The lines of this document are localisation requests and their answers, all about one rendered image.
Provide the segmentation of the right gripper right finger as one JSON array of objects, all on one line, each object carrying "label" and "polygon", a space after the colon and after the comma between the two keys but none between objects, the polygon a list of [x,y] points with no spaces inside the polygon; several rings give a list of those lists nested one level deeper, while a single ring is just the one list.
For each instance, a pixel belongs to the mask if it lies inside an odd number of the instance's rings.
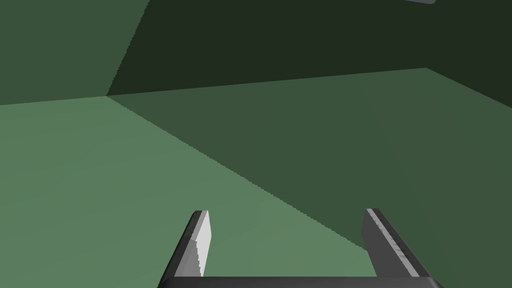
[{"label": "right gripper right finger", "polygon": [[429,277],[417,256],[378,208],[364,212],[362,239],[379,277]]}]

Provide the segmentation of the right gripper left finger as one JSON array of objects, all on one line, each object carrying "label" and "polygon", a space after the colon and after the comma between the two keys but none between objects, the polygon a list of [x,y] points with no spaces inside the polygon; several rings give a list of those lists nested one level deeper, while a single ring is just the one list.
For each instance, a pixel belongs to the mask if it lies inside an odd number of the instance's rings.
[{"label": "right gripper left finger", "polygon": [[196,210],[190,217],[162,277],[204,276],[211,238],[209,212]]}]

